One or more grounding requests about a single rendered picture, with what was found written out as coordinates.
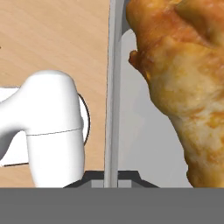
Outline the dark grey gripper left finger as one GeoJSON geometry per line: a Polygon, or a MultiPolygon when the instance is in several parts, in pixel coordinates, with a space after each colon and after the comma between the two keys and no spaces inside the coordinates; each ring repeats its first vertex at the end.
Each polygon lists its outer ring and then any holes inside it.
{"type": "Polygon", "coordinates": [[[68,185],[70,188],[103,188],[104,171],[85,171],[82,179],[68,185]]]}

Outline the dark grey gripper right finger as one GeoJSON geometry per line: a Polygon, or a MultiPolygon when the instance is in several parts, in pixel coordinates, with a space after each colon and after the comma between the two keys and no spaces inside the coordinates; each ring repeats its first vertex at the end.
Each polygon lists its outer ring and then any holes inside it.
{"type": "Polygon", "coordinates": [[[149,187],[153,188],[155,185],[141,179],[138,171],[119,171],[118,172],[118,187],[119,188],[135,188],[135,187],[149,187]]]}

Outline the grey meat container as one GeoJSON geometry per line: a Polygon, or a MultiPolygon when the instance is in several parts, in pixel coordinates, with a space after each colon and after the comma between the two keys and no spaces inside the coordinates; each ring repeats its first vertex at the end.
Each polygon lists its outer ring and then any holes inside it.
{"type": "Polygon", "coordinates": [[[159,187],[188,187],[187,165],[167,116],[151,102],[142,75],[128,62],[136,37],[126,20],[129,0],[110,0],[104,185],[119,171],[137,171],[159,187]]]}

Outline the roasted chicken drumstick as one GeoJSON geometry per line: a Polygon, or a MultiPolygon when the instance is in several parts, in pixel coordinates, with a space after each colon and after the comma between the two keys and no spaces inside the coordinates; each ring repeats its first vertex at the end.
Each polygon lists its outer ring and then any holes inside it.
{"type": "Polygon", "coordinates": [[[194,187],[224,188],[224,0],[129,0],[129,63],[171,121],[194,187]]]}

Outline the white rounded bent post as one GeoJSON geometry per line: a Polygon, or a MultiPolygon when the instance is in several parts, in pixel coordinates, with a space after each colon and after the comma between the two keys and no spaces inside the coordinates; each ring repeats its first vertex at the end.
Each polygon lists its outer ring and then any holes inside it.
{"type": "Polygon", "coordinates": [[[23,131],[34,185],[68,186],[84,173],[82,127],[74,80],[61,71],[38,71],[0,102],[0,159],[23,131]]]}

